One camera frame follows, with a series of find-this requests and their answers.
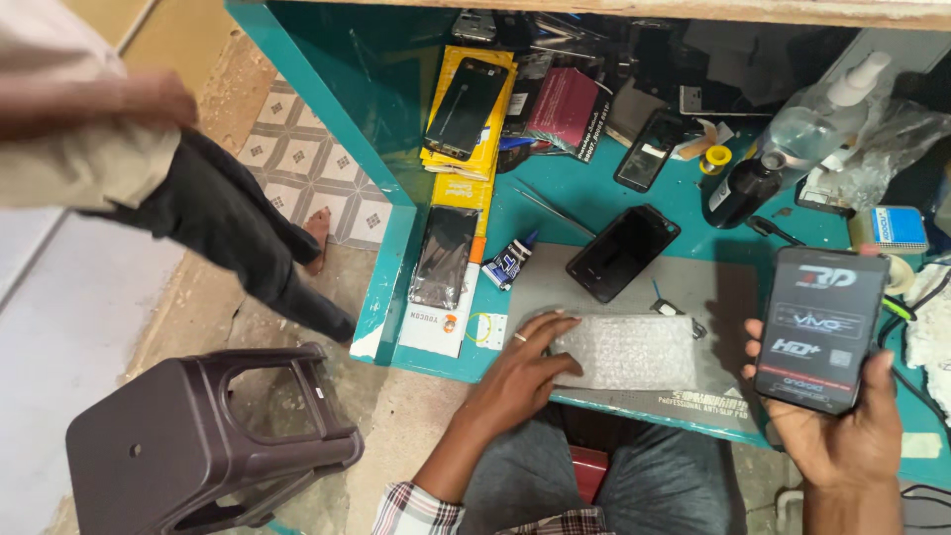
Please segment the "teal workbench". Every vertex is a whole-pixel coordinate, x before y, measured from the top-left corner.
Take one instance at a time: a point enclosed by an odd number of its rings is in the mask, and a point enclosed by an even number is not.
[[[458,359],[397,343],[434,180],[434,175],[419,163],[419,139],[441,50],[449,43],[448,29],[457,10],[253,0],[228,0],[225,5],[393,204],[351,356],[378,366],[478,381],[496,351],[476,347],[471,339],[463,342]],[[741,133],[730,142],[734,154],[743,153],[755,132]],[[665,250],[666,255],[753,265],[759,282],[757,293],[763,303],[772,276],[772,255],[784,243],[746,227],[718,230],[707,225],[695,184],[701,177],[696,161],[668,162],[646,194],[623,188],[611,179],[623,154],[622,146],[605,137],[587,165],[567,156],[534,157],[516,170],[498,175],[486,254],[495,254],[533,228],[540,229],[538,239],[542,242],[581,246],[588,241],[578,230],[526,202],[510,188],[517,177],[594,231],[604,228],[625,208],[651,203],[682,229]],[[786,207],[793,208],[791,214],[778,217],[776,222],[787,232],[810,245],[849,245],[841,218],[795,207],[789,191],[767,203],[759,214],[768,217]],[[510,297],[480,276],[472,313],[507,314]],[[471,319],[467,332],[476,332],[476,321]],[[898,332],[892,334],[888,346],[900,348]],[[919,371],[897,366],[924,388]],[[554,398],[651,419],[648,414],[616,406],[593,405],[557,394]],[[943,443],[937,458],[902,459],[902,476],[951,487],[951,454],[941,422],[902,387],[898,403],[905,432],[937,433]],[[663,423],[724,436],[717,429],[686,422]],[[768,446],[762,433],[734,433],[725,438]]]

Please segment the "patterned floor tile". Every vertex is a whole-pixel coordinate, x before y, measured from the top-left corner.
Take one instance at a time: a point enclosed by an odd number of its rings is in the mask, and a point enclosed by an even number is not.
[[[329,207],[331,243],[379,249],[390,202],[282,76],[238,159],[292,223],[302,225]]]

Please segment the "red chair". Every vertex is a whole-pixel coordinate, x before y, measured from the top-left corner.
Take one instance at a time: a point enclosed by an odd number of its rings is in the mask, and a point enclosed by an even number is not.
[[[572,452],[574,478],[578,482],[578,494],[588,505],[594,501],[608,472],[608,454],[586,447],[568,446]]]

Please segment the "bare foot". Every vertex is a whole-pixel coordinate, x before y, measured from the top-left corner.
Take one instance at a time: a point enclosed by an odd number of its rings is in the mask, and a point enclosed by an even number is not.
[[[330,233],[330,208],[323,207],[323,209],[314,212],[314,215],[310,216],[307,223],[303,224],[303,229],[311,236],[314,236],[314,239],[316,239],[318,245],[320,245],[320,256],[315,258],[310,264],[304,266],[304,269],[313,276],[320,273],[320,270],[323,269],[323,258],[327,256],[327,234]]]

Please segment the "concrete floor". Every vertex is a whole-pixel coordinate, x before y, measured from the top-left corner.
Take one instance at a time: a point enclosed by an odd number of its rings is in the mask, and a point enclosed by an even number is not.
[[[236,32],[204,92],[204,131],[237,153],[274,74],[253,43]],[[331,245],[324,270],[310,279],[311,285],[357,315],[375,262],[373,251]],[[279,509],[277,522],[305,535],[369,533],[384,486],[414,475],[467,386],[351,360],[345,350],[325,337],[283,320],[246,297],[232,274],[191,253],[173,275],[121,382],[168,357],[223,348],[295,347],[308,341],[321,343],[330,354],[326,373],[341,410],[362,431],[366,452],[346,472],[324,478]],[[249,412],[255,426],[280,431],[293,420],[296,394],[280,377],[258,374],[246,378],[235,390],[233,401],[247,399],[249,392],[265,397],[259,411]],[[799,483],[795,468],[786,455],[773,451],[734,445],[733,452],[741,491],[749,497],[749,533],[777,532],[772,504],[781,489]],[[274,533],[270,528],[232,532]],[[78,533],[70,498],[64,499],[48,533]]]

